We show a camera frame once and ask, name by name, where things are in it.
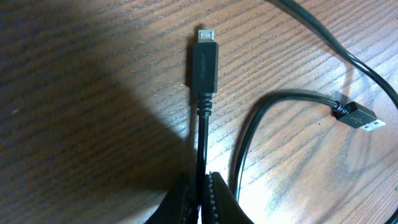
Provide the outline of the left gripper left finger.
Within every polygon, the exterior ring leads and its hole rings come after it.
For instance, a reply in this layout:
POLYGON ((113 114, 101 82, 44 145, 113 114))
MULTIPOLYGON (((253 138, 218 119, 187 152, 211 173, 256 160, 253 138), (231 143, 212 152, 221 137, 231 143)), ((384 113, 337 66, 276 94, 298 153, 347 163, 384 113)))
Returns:
POLYGON ((196 177, 182 174, 145 224, 197 224, 196 177))

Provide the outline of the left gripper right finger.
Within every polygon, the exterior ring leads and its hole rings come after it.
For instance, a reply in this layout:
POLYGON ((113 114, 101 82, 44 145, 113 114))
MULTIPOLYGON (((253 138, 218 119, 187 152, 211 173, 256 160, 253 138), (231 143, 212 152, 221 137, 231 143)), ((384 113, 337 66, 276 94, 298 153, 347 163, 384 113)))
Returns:
POLYGON ((204 178, 201 222, 202 224, 253 224, 218 172, 207 174, 204 178))

